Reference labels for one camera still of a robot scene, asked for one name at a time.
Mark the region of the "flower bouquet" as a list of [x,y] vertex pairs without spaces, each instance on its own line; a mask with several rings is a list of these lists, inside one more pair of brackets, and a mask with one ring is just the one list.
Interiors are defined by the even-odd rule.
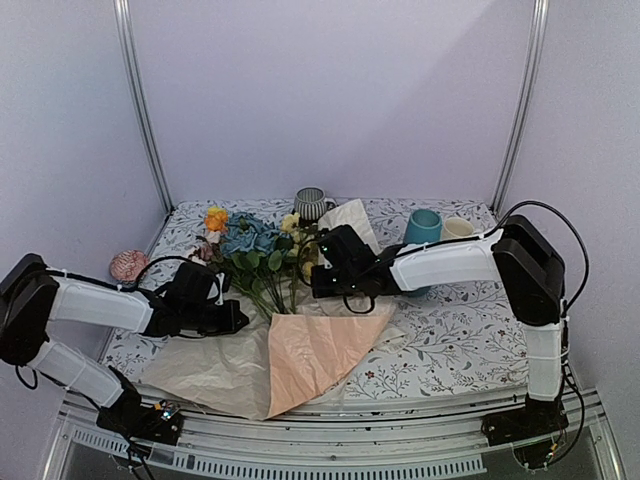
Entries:
[[232,274],[233,287],[270,322],[262,337],[266,354],[255,362],[252,380],[237,392],[217,387],[207,394],[215,409],[264,420],[317,397],[339,391],[352,370],[378,342],[395,306],[383,299],[366,311],[360,297],[351,307],[336,299],[314,300],[305,286],[319,255],[317,230],[297,213],[281,224],[245,212],[211,207],[204,220],[196,262]]

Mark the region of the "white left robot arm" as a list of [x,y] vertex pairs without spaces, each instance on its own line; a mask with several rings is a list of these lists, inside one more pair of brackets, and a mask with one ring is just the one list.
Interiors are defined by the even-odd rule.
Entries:
[[148,338],[200,340],[235,334],[249,323],[238,300],[228,297],[225,272],[186,258],[173,277],[146,289],[108,284],[54,270],[41,256],[23,256],[1,282],[1,360],[29,367],[76,391],[98,411],[99,428],[125,440],[177,444],[184,419],[168,401],[144,405],[134,384],[53,337],[56,323],[125,330]]

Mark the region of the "cream wrapping paper sheet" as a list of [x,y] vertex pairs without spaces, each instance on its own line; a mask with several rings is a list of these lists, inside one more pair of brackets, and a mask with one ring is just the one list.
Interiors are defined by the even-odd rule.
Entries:
[[[206,233],[205,226],[204,233],[200,235],[204,238]],[[186,253],[187,256],[191,257],[191,252],[202,246],[203,238],[190,253]],[[256,360],[267,352],[262,337],[268,332],[270,322],[233,285],[230,296],[239,300],[242,312],[249,317],[246,327],[231,335],[169,340],[145,368],[142,382],[212,409],[215,408],[205,397],[211,394],[218,399],[220,394],[217,387],[222,386],[232,392],[247,387],[253,378],[251,370]],[[364,301],[366,311],[372,311],[383,300],[371,305],[367,299],[360,298]],[[225,410],[215,410],[236,415]]]

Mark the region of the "cream ribbon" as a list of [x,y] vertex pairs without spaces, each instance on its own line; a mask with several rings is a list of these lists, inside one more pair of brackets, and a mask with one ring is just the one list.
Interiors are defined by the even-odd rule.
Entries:
[[407,333],[392,324],[388,324],[373,343],[372,351],[383,353],[396,353],[401,350],[407,341]]

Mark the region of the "teal vase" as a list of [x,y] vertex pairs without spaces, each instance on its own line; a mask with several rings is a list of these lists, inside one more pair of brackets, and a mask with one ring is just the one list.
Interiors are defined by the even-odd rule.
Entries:
[[442,217],[430,209],[414,210],[404,233],[406,244],[435,243],[441,240]]

